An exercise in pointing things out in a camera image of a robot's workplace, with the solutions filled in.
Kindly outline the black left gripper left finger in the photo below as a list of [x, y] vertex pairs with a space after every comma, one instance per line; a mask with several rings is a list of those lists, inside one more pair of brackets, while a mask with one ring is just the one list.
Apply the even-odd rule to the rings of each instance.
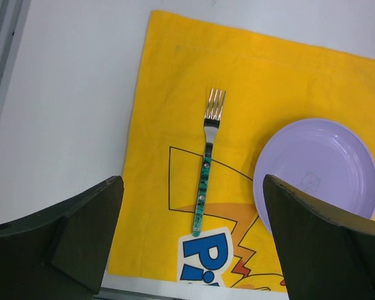
[[123, 200], [121, 176], [0, 224], [0, 299], [93, 299]]

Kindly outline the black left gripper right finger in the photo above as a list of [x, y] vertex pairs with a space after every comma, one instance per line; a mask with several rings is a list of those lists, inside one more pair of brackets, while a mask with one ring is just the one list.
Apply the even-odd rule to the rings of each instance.
[[375, 299], [375, 221], [269, 174], [263, 191], [290, 299]]

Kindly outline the lilac plastic plate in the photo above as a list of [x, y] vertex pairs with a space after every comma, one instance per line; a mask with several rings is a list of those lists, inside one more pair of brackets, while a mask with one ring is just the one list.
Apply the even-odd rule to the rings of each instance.
[[265, 175], [358, 216], [375, 213], [375, 162], [350, 129], [328, 119], [302, 119], [280, 129], [263, 147], [254, 168], [257, 212], [270, 231], [263, 192]]

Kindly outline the green handled fork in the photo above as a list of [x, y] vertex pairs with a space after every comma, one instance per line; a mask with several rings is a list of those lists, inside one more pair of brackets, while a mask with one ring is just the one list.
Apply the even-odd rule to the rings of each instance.
[[204, 208], [209, 185], [209, 175], [213, 160], [213, 146], [221, 123], [225, 97], [226, 90], [212, 88], [207, 101], [206, 111], [204, 113], [204, 135], [206, 144], [204, 154], [202, 155], [196, 206], [192, 224], [192, 236], [195, 238], [200, 236], [203, 225]]

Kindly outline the yellow cartoon print placemat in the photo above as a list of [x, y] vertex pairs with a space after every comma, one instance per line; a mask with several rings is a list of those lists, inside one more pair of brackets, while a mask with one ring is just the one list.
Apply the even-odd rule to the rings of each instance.
[[214, 145], [203, 236], [213, 256], [228, 252], [216, 285], [285, 292], [272, 236], [254, 205], [261, 149], [283, 126], [320, 117], [352, 129], [375, 161], [375, 60], [276, 37], [151, 14], [132, 110], [124, 196], [109, 273], [180, 281], [191, 257], [204, 152], [204, 112], [226, 92]]

